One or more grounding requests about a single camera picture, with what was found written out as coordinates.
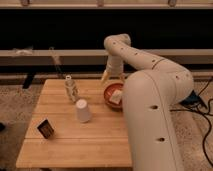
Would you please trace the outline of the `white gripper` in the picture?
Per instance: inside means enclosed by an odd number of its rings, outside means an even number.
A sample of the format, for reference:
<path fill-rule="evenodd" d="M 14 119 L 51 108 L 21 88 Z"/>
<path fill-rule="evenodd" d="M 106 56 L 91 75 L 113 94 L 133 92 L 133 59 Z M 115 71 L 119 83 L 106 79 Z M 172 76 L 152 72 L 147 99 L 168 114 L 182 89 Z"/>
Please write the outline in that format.
<path fill-rule="evenodd" d="M 110 76 L 121 76 L 124 70 L 123 60 L 118 56 L 109 56 L 106 70 L 101 77 L 101 83 L 105 83 Z"/>

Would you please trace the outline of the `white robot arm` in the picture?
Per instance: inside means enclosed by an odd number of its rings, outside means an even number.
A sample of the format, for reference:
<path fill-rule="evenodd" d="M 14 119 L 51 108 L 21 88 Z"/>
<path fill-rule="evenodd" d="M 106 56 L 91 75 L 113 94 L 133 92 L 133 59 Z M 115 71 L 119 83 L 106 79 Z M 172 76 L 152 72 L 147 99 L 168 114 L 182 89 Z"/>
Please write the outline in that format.
<path fill-rule="evenodd" d="M 103 80 L 122 74 L 125 63 L 136 69 L 122 94 L 133 171 L 184 171 L 170 106 L 191 94 L 192 74 L 167 58 L 133 48 L 127 34 L 106 37 L 104 47 Z"/>

